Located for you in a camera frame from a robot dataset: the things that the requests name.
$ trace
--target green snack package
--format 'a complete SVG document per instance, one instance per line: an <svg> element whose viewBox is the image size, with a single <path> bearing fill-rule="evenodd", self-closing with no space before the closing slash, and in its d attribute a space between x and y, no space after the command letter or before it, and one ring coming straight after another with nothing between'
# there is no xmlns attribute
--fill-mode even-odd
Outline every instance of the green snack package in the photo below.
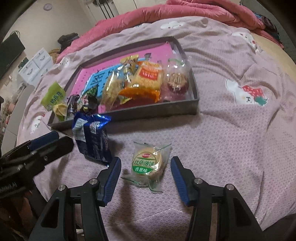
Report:
<svg viewBox="0 0 296 241"><path fill-rule="evenodd" d="M134 144L131 174L122 175L121 178L138 187L148 187L152 193L163 192L160 179L168 163L172 144L160 146L141 142L134 142Z"/></svg>
<svg viewBox="0 0 296 241"><path fill-rule="evenodd" d="M59 104L66 98L66 92L57 82L54 82L49 88L46 95L41 100L41 104L47 111L51 111L53 106Z"/></svg>

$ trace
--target yellow snack package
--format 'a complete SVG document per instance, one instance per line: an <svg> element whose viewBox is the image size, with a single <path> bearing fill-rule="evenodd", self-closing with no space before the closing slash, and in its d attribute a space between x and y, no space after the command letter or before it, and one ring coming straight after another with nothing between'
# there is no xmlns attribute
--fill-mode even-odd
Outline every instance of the yellow snack package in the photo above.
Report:
<svg viewBox="0 0 296 241"><path fill-rule="evenodd" d="M108 77L107 82L102 92L101 104L107 111L111 110L115 100L118 98L118 93L122 89L122 80L118 78L118 70L114 70Z"/></svg>
<svg viewBox="0 0 296 241"><path fill-rule="evenodd" d="M120 60L120 63L123 65L124 87L131 83L131 77L136 72L138 58L139 58L139 55L135 54L135 55L124 57Z"/></svg>
<svg viewBox="0 0 296 241"><path fill-rule="evenodd" d="M141 97L150 98L154 102L158 102L162 83L162 66L153 62L143 61L135 75L131 78L130 84L121 90L119 94L133 99Z"/></svg>

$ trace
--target blue gripper pad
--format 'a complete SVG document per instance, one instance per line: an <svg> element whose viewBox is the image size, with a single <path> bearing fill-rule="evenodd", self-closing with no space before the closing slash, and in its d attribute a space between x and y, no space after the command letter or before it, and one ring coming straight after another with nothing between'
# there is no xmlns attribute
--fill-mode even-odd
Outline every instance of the blue gripper pad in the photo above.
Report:
<svg viewBox="0 0 296 241"><path fill-rule="evenodd" d="M31 141L31 144L28 146L30 151L34 151L42 146L47 145L50 142L59 139L59 134L56 131L47 133L39 138L36 138Z"/></svg>
<svg viewBox="0 0 296 241"><path fill-rule="evenodd" d="M190 199L188 197L187 184L184 178L182 177L182 174L177 166L176 161L180 162L179 158L174 156L170 161L170 170L172 172L176 187L178 189L179 196L181 200L185 203L185 205L188 206Z"/></svg>
<svg viewBox="0 0 296 241"><path fill-rule="evenodd" d="M114 157L109 167L102 170L98 175L100 187L97 194L97 201L101 207L105 207L111 201L113 193L121 172L121 160Z"/></svg>

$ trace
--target blue snack bag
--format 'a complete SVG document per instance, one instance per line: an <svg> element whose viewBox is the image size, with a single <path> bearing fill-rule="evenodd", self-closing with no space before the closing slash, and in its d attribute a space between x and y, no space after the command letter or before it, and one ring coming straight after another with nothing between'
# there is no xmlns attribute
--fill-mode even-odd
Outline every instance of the blue snack bag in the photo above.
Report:
<svg viewBox="0 0 296 241"><path fill-rule="evenodd" d="M76 113L72 131L80 153L108 164L112 161L104 126L111 121L106 115Z"/></svg>

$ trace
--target pink bedsheet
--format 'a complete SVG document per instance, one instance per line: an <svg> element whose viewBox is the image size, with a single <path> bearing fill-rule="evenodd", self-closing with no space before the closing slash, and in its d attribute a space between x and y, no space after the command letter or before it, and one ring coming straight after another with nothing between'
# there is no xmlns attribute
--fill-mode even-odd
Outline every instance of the pink bedsheet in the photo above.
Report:
<svg viewBox="0 0 296 241"><path fill-rule="evenodd" d="M160 19L178 18L185 16L208 17L234 27L247 28L284 48L276 39L264 31L265 25L256 18L254 13L230 0L167 0L166 4L139 8L114 18L101 20L95 27L79 39L72 42L57 58L62 58L78 51L97 40L113 33L137 26L142 23L153 23Z"/></svg>

